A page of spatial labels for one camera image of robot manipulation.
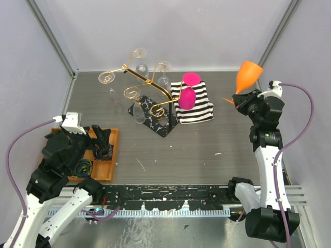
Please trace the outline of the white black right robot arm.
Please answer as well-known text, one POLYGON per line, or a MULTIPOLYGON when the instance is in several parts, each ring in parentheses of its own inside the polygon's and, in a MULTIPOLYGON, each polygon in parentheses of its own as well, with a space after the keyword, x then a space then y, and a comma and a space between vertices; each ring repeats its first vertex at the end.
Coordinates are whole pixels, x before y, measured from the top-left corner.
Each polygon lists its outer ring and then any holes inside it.
POLYGON ((230 202, 241 203, 248 237, 286 243, 300 224, 299 215, 291 210, 282 172, 282 136, 277 128, 284 102, 277 96, 254 90, 233 95, 239 113, 252 121, 249 139, 259 167, 260 191, 245 178, 232 178, 227 190, 230 202))

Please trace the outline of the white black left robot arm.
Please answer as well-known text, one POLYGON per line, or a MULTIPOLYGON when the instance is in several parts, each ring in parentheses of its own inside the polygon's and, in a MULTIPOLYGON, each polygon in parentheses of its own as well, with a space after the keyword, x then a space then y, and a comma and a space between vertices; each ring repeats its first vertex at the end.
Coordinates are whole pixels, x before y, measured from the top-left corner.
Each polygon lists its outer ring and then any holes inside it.
POLYGON ((80 128, 78 133, 65 127, 45 136, 43 158, 31 174, 26 196, 19 196, 22 213, 17 224, 1 247, 51 247, 73 217, 87 205, 97 205, 104 198, 103 185, 87 177, 76 186, 73 197, 48 222, 44 218, 54 200, 75 174, 85 152, 93 152, 97 160, 110 158, 111 130, 98 125, 80 128))

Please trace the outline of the tall clear champagne flute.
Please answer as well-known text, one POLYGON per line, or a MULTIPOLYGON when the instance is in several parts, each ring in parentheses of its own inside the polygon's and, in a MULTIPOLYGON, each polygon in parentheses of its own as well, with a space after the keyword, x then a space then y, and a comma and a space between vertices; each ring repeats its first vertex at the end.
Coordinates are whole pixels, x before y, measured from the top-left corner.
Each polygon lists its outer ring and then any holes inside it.
POLYGON ((135 122, 142 124, 145 121, 145 114, 140 105, 140 89, 138 87, 132 87, 126 91, 126 96, 128 99, 134 101, 132 113, 135 118, 135 122))

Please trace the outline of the orange plastic wine glass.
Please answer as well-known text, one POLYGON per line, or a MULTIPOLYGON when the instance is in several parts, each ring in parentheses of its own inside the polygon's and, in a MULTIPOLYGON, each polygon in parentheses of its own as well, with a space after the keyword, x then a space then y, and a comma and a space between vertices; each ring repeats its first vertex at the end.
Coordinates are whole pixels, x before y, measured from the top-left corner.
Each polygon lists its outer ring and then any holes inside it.
POLYGON ((242 91, 250 88, 259 79, 263 68, 251 61, 244 61, 236 76, 236 92, 238 95, 242 91))

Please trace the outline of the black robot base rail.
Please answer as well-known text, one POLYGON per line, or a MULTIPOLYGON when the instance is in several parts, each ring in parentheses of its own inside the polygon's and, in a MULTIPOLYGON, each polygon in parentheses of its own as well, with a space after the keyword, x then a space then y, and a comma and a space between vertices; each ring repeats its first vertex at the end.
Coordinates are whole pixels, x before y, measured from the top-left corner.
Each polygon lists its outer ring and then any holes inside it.
POLYGON ((222 210, 240 202, 225 185, 104 185, 103 195, 93 204, 107 209, 179 210, 187 203, 190 211, 222 210))

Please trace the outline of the pink plastic wine glass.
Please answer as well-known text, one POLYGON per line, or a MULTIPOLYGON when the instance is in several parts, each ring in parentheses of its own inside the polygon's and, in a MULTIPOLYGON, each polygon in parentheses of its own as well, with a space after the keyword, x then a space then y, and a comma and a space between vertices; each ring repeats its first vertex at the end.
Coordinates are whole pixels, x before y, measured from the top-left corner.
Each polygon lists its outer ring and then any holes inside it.
POLYGON ((198 85, 200 81, 200 76, 196 73, 189 72, 183 76, 178 100, 180 108, 190 110, 195 106, 196 93, 192 87, 198 85))

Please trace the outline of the clear stemmed wine glass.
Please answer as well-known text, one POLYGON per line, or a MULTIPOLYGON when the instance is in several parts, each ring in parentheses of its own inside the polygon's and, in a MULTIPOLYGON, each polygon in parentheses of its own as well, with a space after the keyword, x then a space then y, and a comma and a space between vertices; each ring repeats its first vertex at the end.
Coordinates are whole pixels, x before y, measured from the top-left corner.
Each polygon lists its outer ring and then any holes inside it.
POLYGON ((157 84, 167 91, 171 90, 171 80, 167 77, 166 73, 172 69, 172 65, 168 61, 161 61, 157 65, 157 69, 162 73, 161 77, 158 79, 157 84))

